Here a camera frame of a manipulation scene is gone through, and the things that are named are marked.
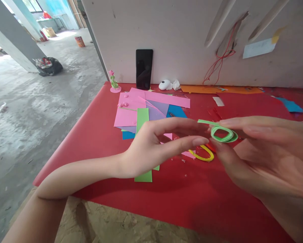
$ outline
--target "concrete floor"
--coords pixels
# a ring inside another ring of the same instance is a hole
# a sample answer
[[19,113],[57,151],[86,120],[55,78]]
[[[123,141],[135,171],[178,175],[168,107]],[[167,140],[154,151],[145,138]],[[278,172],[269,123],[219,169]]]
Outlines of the concrete floor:
[[[75,35],[86,47],[78,47]],[[53,77],[27,73],[10,56],[0,57],[0,106],[6,102],[0,112],[0,242],[35,176],[106,81],[90,40],[85,29],[39,43],[64,67]]]

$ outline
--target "phone screen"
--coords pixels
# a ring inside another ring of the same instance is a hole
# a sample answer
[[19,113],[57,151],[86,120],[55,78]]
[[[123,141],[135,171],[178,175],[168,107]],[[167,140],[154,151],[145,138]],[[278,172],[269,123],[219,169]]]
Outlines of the phone screen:
[[153,50],[138,49],[135,52],[136,85],[138,89],[150,89]]

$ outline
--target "purple paper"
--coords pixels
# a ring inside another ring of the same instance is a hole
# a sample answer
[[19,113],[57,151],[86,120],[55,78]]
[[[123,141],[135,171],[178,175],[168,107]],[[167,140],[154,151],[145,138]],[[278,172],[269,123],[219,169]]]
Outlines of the purple paper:
[[169,104],[151,100],[147,101],[158,109],[155,109],[154,107],[150,106],[148,102],[146,102],[146,107],[149,108],[149,120],[159,120],[166,118]]
[[117,127],[117,128],[120,128],[120,129],[123,129],[123,130],[126,130],[128,132],[132,132],[132,133],[135,133],[136,130],[137,130],[137,126],[129,126],[129,127]]

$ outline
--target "trash bag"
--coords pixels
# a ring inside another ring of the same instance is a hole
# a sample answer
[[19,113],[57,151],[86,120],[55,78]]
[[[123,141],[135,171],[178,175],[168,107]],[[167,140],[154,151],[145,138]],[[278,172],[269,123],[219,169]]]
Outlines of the trash bag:
[[54,76],[60,73],[63,69],[61,63],[53,57],[44,57],[37,59],[36,66],[40,76]]

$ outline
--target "orange bucket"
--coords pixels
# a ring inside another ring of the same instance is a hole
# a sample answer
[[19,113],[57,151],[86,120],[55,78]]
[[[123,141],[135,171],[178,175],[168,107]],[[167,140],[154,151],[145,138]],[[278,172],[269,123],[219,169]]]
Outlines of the orange bucket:
[[76,40],[76,42],[77,42],[77,44],[78,44],[79,47],[85,47],[83,38],[81,36],[76,36],[75,40]]

